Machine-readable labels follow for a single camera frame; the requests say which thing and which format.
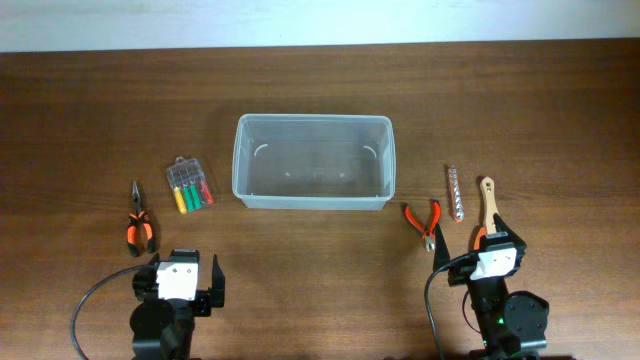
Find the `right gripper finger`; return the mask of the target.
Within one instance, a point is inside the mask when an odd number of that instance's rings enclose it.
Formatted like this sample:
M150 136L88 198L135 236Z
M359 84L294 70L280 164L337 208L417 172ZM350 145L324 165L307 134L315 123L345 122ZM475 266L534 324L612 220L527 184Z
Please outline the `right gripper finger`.
M435 245L433 271L436 272L451 261L448 247L446 245L446 241L439 223L437 223L434 227L433 239Z
M523 240L509 226L506 225L506 223L498 213L493 215L493 220L496 228L496 233L494 234L495 238L512 242L514 245L523 244Z

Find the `small red cutting pliers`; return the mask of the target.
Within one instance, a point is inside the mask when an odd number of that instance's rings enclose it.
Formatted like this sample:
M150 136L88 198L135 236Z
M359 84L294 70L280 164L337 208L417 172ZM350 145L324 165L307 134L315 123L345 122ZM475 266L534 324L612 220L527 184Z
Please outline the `small red cutting pliers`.
M432 217L428 224L421 224L417 218L411 212L411 208L408 203L401 205L402 213L406 221L418 232L421 239L425 243L427 251L434 251L436 249L435 241L435 228L439 224L441 218L441 206L438 200L432 199Z

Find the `wooden handle orange scraper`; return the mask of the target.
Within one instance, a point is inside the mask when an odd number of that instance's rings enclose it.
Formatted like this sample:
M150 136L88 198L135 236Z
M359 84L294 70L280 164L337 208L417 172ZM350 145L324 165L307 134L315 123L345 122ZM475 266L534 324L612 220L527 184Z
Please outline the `wooden handle orange scraper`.
M494 234L497 232L494 215L498 212L495 200L495 183L490 177L484 177L480 182L480 191L484 205L483 225L478 230L474 241L474 250L480 249L480 241L482 236Z

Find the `orange black long-nose pliers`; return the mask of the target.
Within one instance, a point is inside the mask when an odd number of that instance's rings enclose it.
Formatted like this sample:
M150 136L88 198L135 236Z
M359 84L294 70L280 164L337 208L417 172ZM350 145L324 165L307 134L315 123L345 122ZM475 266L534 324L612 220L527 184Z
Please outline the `orange black long-nose pliers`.
M142 198L136 181L132 182L132 211L128 215L126 229L127 248L133 257L138 257L142 249L148 253L156 251L156 232L149 213L143 208Z

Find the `clear case coloured screwdrivers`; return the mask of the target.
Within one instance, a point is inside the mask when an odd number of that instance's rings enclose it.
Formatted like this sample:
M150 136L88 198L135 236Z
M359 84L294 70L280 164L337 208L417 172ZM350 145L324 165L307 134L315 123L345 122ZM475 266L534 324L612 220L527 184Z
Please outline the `clear case coloured screwdrivers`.
M200 211L214 203L205 173L196 158L177 157L166 169L166 175L181 214Z

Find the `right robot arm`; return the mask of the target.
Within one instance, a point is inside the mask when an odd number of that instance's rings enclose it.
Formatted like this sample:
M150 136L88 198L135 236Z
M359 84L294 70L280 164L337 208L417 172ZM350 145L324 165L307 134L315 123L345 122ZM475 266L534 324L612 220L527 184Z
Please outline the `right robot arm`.
M497 231L482 236L478 249L435 265L424 298L434 278L447 272L451 287L467 287L483 341L469 352L471 359L537 359L547 346L549 303L531 292L508 291L506 279L519 270L527 244L500 215L490 219Z

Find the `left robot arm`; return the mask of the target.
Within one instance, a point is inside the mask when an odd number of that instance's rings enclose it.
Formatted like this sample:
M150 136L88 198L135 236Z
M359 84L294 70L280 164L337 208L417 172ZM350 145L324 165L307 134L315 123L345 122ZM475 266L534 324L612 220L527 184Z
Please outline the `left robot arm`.
M200 252L174 249L158 254L136 271L132 288L141 302L130 317L136 359L189 360L195 319L209 317L225 303L225 275L212 258L211 286L198 287Z

